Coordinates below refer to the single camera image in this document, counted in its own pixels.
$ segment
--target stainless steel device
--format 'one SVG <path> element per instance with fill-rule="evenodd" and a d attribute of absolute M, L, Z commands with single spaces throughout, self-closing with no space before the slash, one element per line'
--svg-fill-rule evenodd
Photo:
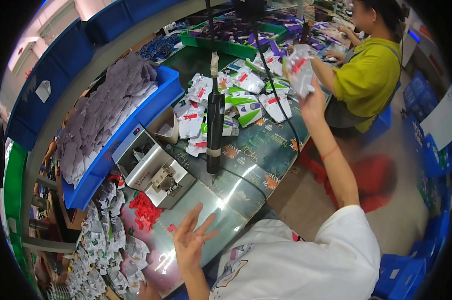
<path fill-rule="evenodd" d="M 196 181 L 138 124 L 112 154 L 126 185 L 158 208 L 171 209 Z"/>

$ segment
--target wrist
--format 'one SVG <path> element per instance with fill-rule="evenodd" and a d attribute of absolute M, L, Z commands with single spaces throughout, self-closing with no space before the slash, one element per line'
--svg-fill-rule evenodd
<path fill-rule="evenodd" d="M 196 281 L 199 277 L 204 277 L 204 272 L 201 267 L 190 267 L 187 270 L 181 272 L 181 276 L 184 279 L 184 282 L 187 281 Z"/>
<path fill-rule="evenodd" d="M 326 119 L 324 117 L 319 117 L 318 119 L 306 122 L 306 128 L 308 129 L 309 134 L 314 140 L 316 138 L 319 138 L 321 132 L 323 132 L 325 128 L 329 129 L 329 126 L 326 123 Z"/>

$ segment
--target toy packaging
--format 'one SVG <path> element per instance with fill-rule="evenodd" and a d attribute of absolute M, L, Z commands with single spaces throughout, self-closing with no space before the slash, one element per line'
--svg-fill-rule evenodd
<path fill-rule="evenodd" d="M 310 47 L 308 45 L 295 45 L 293 53 L 284 58 L 284 69 L 289 77 L 291 87 L 302 98 L 313 93 L 311 86 L 313 67 L 311 66 Z"/>

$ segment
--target purple plastic packaging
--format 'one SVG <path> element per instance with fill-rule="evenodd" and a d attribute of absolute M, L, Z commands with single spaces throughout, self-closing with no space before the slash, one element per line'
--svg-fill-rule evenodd
<path fill-rule="evenodd" d="M 325 47 L 325 45 L 323 45 L 323 44 L 318 44 L 318 45 L 313 46 L 313 48 L 315 48 L 318 51 L 322 50 L 324 47 Z"/>

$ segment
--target black cable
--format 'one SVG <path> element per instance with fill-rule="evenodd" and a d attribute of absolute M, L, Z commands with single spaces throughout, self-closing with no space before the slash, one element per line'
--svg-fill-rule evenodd
<path fill-rule="evenodd" d="M 211 36 L 211 51 L 216 52 L 216 33 L 214 32 L 214 20 L 212 19 L 212 9 L 211 2 L 206 0 L 206 10 L 208 11 L 208 19 L 209 19 L 209 34 Z M 218 79 L 217 77 L 212 77 L 212 92 L 217 93 L 218 91 Z"/>
<path fill-rule="evenodd" d="M 273 84 L 273 81 L 272 81 L 271 72 L 269 71 L 268 65 L 266 64 L 266 60 L 264 59 L 263 53 L 259 49 L 258 28 L 256 27 L 255 23 L 253 24 L 253 31 L 254 31 L 254 38 L 256 39 L 256 45 L 258 46 L 259 56 L 261 57 L 262 64 L 264 65 L 264 69 L 266 70 L 266 75 L 268 76 L 269 83 L 271 84 L 272 92 L 274 93 L 274 96 L 276 97 L 276 100 L 277 100 L 278 105 L 279 105 L 279 109 L 283 113 L 283 116 L 286 119 L 286 122 L 289 124 L 289 127 L 291 127 L 291 130 L 293 131 L 294 137 L 296 139 L 296 143 L 297 143 L 296 151 L 297 151 L 297 159 L 298 159 L 299 158 L 299 153 L 300 153 L 299 137 L 297 136 L 297 133 L 296 133 L 296 130 L 294 129 L 293 124 L 291 124 L 291 121 L 286 116 L 286 113 L 284 112 L 283 106 L 281 105 L 281 102 L 279 101 L 278 94 L 276 93 L 276 89 L 274 88 L 274 84 Z"/>
<path fill-rule="evenodd" d="M 179 147 L 176 146 L 176 145 L 173 145 L 173 144 L 169 144 L 169 145 L 171 145 L 171 146 L 175 147 L 176 149 L 179 149 L 179 150 L 181 150 L 181 151 L 183 151 L 183 152 L 186 152 L 186 150 L 184 150 L 184 149 L 182 149 L 182 148 L 179 148 Z M 199 158 L 199 159 L 202 159 L 202 160 L 204 160 L 204 161 L 206 161 L 206 159 L 203 158 L 203 157 L 198 156 L 198 158 Z M 251 181 L 247 180 L 246 178 L 242 177 L 241 175 L 236 174 L 236 173 L 233 172 L 233 171 L 229 171 L 228 169 L 226 169 L 226 168 L 223 167 L 222 165 L 220 165 L 219 168 L 220 168 L 221 170 L 223 170 L 223 171 L 228 172 L 229 174 L 232 174 L 232 175 L 234 175 L 234 176 L 237 176 L 237 177 L 241 178 L 242 180 L 246 181 L 247 183 L 249 183 L 250 185 L 252 185 L 255 189 L 257 189 L 257 190 L 262 194 L 262 196 L 264 197 L 264 201 L 267 200 L 266 194 L 265 194 L 265 193 L 262 191 L 262 189 L 260 189 L 256 184 L 252 183 Z"/>

